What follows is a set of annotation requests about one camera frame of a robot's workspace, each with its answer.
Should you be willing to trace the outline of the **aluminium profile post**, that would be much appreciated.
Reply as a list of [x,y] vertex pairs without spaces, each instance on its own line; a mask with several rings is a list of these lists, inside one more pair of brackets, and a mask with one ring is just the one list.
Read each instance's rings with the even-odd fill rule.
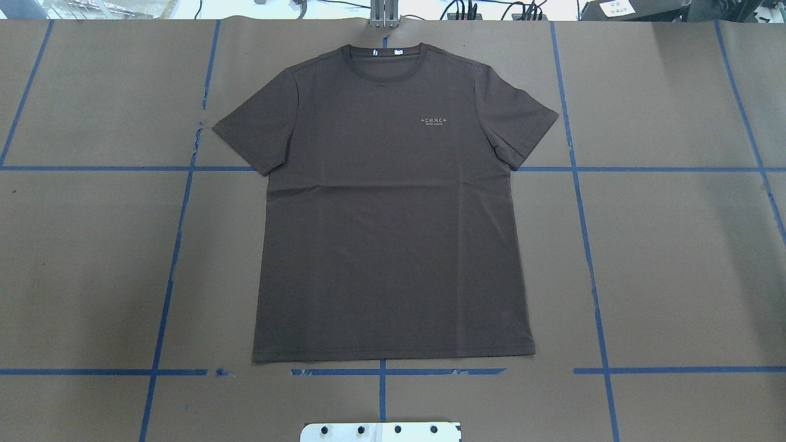
[[398,28],[400,23],[398,0],[371,0],[370,27],[375,29]]

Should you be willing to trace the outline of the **white metal base plate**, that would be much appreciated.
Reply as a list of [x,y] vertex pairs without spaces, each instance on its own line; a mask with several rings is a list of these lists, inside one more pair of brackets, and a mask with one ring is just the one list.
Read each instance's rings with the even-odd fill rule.
[[304,426],[300,441],[461,441],[454,422],[348,422]]

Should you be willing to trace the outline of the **brown paper table cover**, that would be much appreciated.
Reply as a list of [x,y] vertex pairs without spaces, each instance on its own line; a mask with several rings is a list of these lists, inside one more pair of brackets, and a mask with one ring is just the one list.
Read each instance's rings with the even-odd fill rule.
[[[363,19],[2,22],[2,440],[297,441],[452,421],[462,441],[784,440],[784,26]],[[341,48],[443,48],[558,119],[508,178],[287,216],[212,127],[329,54],[317,159],[457,170],[454,69],[365,91]]]

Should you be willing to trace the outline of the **black box with label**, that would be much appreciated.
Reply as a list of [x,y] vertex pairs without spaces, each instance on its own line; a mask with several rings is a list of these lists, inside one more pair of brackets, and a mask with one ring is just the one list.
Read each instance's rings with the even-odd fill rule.
[[691,1],[592,1],[583,6],[580,21],[673,22]]

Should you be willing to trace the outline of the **dark brown t-shirt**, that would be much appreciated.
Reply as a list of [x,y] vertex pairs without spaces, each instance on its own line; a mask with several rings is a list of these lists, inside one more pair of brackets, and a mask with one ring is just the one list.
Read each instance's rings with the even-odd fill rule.
[[253,363],[534,355],[511,174],[558,117],[420,43],[323,53],[217,121],[268,179]]

